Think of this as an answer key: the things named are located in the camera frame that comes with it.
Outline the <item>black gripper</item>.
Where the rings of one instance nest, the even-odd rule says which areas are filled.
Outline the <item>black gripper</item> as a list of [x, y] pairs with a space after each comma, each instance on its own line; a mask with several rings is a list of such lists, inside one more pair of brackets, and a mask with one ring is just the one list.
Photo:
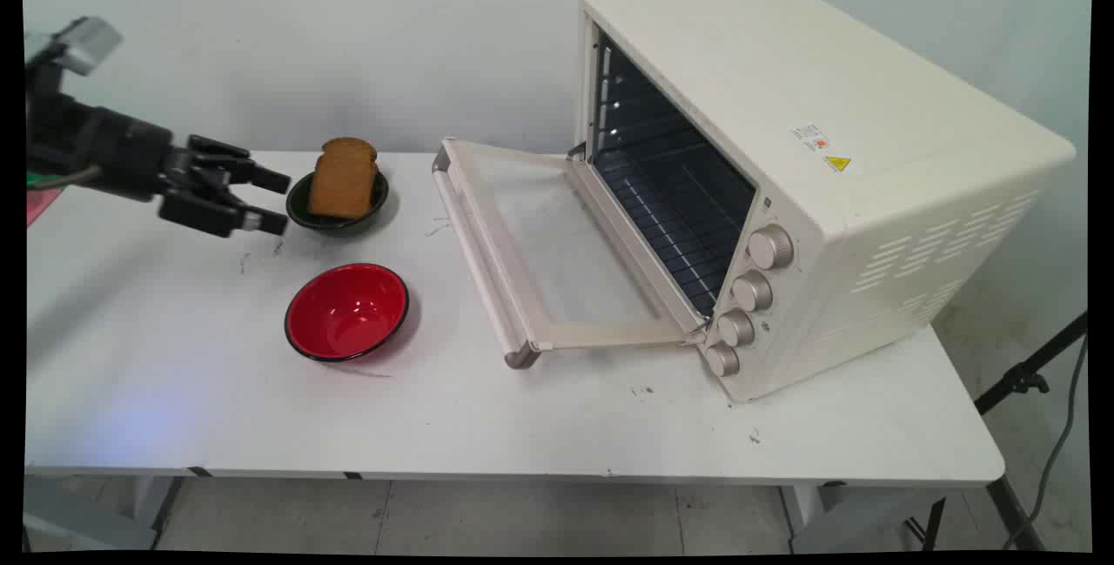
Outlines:
[[284, 213], [248, 205], [225, 188], [190, 187], [187, 165], [219, 187], [255, 185], [281, 195], [292, 183], [287, 175], [263, 167], [250, 150], [199, 134], [187, 137], [186, 150], [174, 145], [170, 129], [152, 121], [63, 92], [28, 94], [28, 191], [82, 185], [140, 203], [162, 195], [159, 218], [184, 227], [222, 238], [238, 228], [284, 234]]

